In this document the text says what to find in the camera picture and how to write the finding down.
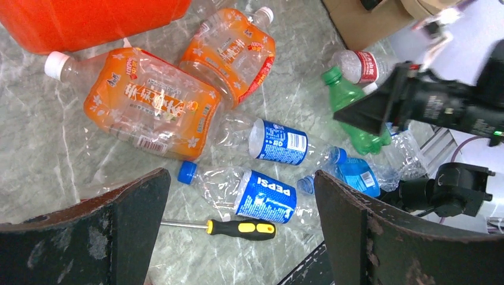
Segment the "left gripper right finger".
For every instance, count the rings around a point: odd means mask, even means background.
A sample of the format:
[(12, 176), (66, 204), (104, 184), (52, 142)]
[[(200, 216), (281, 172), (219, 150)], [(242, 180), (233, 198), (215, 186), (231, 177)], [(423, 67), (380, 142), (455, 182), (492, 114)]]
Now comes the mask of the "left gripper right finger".
[(502, 284), (503, 237), (410, 215), (324, 171), (316, 202), (336, 284)]

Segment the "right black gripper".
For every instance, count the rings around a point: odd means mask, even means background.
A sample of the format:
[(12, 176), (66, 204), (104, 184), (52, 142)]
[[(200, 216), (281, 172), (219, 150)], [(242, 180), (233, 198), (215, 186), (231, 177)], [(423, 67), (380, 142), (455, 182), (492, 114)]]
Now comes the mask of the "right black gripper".
[(475, 86), (443, 80), (431, 70), (408, 78), (409, 67), (396, 65), (382, 85), (333, 119), (376, 136), (387, 123), (402, 132), (414, 120), (488, 138), (490, 147), (503, 143), (502, 62), (486, 63)]

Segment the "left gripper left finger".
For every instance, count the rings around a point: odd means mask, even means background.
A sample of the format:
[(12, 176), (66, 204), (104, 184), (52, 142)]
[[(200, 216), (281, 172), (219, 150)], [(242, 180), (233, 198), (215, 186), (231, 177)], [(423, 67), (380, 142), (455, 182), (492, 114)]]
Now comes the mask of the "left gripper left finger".
[(1, 224), (1, 283), (143, 284), (170, 184), (158, 168), (63, 210)]

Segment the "green plastic bottle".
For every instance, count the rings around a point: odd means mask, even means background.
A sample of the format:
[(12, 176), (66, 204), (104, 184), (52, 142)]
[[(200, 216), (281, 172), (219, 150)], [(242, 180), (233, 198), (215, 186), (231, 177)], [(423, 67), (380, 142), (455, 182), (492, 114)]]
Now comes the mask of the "green plastic bottle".
[(379, 154), (382, 147), (392, 142), (379, 111), (371, 108), (362, 88), (351, 83), (340, 68), (332, 67), (321, 75), (329, 89), (329, 104), (333, 119), (349, 135), (350, 142), (360, 155)]

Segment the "light blue label bottle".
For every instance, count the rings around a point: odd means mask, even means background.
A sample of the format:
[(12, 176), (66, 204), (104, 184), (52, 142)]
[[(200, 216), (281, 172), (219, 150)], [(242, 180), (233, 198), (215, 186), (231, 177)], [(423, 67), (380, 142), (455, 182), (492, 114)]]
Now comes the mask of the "light blue label bottle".
[(400, 181), (400, 174), (394, 168), (354, 157), (347, 158), (342, 164), (327, 163), (322, 170), (352, 188), (375, 198), (379, 197), (382, 191), (394, 191)]

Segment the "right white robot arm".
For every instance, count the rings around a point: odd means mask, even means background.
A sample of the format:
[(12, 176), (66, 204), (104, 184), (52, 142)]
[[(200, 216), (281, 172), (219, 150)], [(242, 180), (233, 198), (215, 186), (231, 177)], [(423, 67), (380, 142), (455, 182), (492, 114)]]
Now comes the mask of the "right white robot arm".
[[(386, 124), (403, 131), (411, 121), (487, 138), (489, 146), (503, 142), (503, 61), (489, 59), (476, 85), (444, 80), (432, 70), (406, 61), (371, 94), (338, 110), (334, 119), (377, 135)], [(403, 182), (396, 190), (398, 207), (419, 217), (460, 214), (476, 216), (491, 201), (486, 167), (445, 163), (434, 179)]]

